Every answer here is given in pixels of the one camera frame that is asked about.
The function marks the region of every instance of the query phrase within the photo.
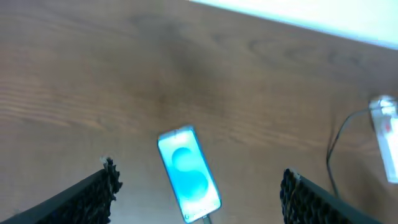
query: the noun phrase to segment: light blue screen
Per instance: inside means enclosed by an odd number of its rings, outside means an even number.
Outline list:
[[[193,128],[182,128],[161,136],[158,147],[186,222],[221,206]]]

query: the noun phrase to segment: brown wooden surface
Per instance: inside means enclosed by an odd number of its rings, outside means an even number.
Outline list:
[[[156,140],[189,123],[222,195],[213,223],[282,223],[283,170],[331,190],[331,130],[398,95],[397,71],[397,51],[183,0],[0,1],[0,220],[109,155],[124,182],[113,223],[183,223]],[[346,201],[396,222],[368,117],[332,167]]]

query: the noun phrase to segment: smartphone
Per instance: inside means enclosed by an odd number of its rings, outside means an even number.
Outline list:
[[[159,136],[157,145],[186,223],[221,207],[221,197],[193,126]]]

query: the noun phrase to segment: white device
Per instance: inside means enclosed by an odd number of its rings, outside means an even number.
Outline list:
[[[387,180],[398,184],[398,114],[396,99],[383,95],[369,104]]]

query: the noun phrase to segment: black wire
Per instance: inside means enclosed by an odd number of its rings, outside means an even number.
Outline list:
[[[335,137],[335,139],[333,140],[333,143],[331,144],[330,148],[327,150],[327,154],[326,154],[326,168],[328,169],[328,174],[329,174],[331,186],[333,187],[333,191],[334,191],[334,193],[335,193],[335,195],[336,195],[337,198],[340,198],[340,195],[339,195],[339,193],[338,193],[338,188],[337,188],[337,186],[336,186],[336,182],[335,182],[335,180],[334,180],[334,178],[333,178],[333,175],[332,175],[332,173],[331,173],[329,161],[330,161],[331,153],[335,150],[335,146],[336,146],[337,140],[339,140],[341,133],[342,133],[342,132],[344,131],[344,129],[346,128],[348,122],[349,122],[352,118],[354,118],[355,116],[365,114],[365,113],[367,113],[368,111],[379,110],[379,109],[382,109],[382,108],[387,108],[387,107],[392,107],[392,106],[395,107],[396,105],[391,105],[391,106],[378,106],[378,107],[375,107],[375,108],[366,108],[366,109],[363,109],[363,110],[356,111],[356,112],[351,113],[350,115],[348,115],[348,117],[344,120],[343,124],[340,126],[340,129],[338,130],[338,132],[337,132],[337,134],[336,134],[336,137]]]

